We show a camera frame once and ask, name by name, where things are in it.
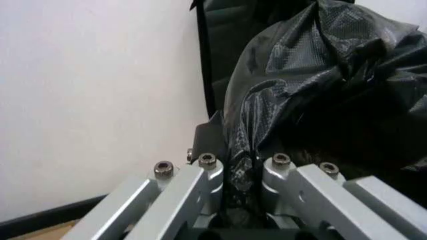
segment screw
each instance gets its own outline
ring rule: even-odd
[[[288,166],[291,163],[291,158],[284,153],[275,153],[273,155],[273,166],[282,168]]]
[[[174,175],[174,165],[170,161],[159,161],[154,166],[154,175],[159,179],[168,179]]]
[[[187,162],[191,162],[192,161],[192,157],[193,157],[193,149],[192,148],[188,148],[187,149]]]
[[[334,177],[340,173],[340,169],[337,167],[337,165],[330,163],[330,162],[322,162],[319,165],[319,168],[323,170],[327,175]]]
[[[209,152],[202,153],[198,157],[198,166],[205,170],[212,170],[217,166],[217,157]]]

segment black mesh fabric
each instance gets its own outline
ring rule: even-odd
[[[227,207],[255,211],[260,156],[273,139],[289,151],[321,149],[361,175],[425,171],[426,40],[416,26],[333,0],[254,37],[225,96]]]

